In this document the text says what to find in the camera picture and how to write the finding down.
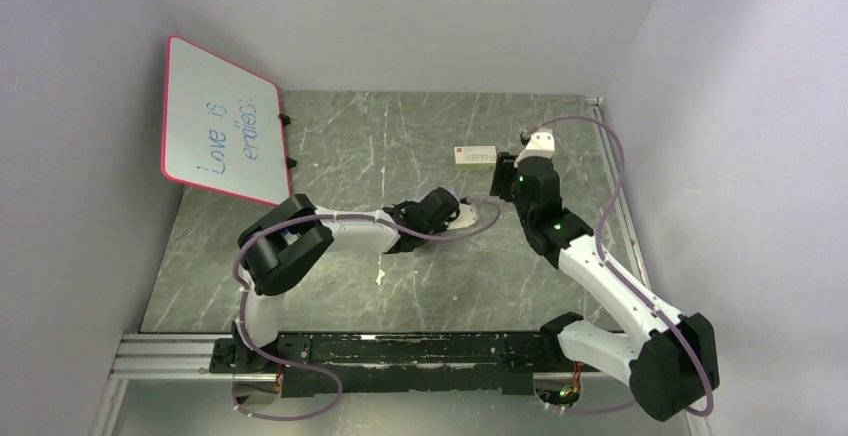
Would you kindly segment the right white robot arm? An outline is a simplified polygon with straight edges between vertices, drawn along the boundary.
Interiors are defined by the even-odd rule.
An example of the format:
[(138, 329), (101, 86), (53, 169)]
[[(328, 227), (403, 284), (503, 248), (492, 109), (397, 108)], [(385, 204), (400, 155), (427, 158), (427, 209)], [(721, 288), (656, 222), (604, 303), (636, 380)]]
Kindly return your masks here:
[[(621, 330), (603, 330), (576, 313), (546, 324), (565, 360), (625, 384), (657, 421), (682, 411), (711, 412), (720, 385), (715, 332), (702, 314), (686, 315), (621, 269), (596, 232), (563, 205), (550, 158), (500, 152), (490, 193), (514, 205), (529, 246), (571, 277)], [(697, 411), (695, 405), (705, 405)]]

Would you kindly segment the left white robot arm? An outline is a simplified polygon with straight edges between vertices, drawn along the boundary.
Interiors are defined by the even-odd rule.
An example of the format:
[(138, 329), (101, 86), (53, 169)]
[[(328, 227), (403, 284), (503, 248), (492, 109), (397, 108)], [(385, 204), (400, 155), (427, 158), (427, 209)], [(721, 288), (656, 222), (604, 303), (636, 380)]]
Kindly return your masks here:
[(232, 324), (233, 347), (223, 363), (239, 372), (258, 372), (279, 334), (277, 317), (285, 294), (316, 263), (334, 252), (412, 252), (473, 212), (468, 199), (438, 187), (419, 200), (370, 212), (339, 212), (295, 194), (248, 227), (238, 238), (232, 275), (243, 306)]

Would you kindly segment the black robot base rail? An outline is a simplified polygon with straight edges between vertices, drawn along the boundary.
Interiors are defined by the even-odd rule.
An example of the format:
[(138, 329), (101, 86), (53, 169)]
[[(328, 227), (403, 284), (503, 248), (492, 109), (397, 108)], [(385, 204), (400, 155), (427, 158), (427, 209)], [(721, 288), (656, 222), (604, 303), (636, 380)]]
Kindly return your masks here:
[(566, 359), (540, 331), (282, 332), (264, 349), (286, 363), (257, 355), (231, 335), (215, 341), (208, 370), (240, 380), (279, 378), (284, 398), (334, 394), (338, 389), (532, 395), (535, 381), (544, 376), (569, 380), (575, 369), (597, 372)]

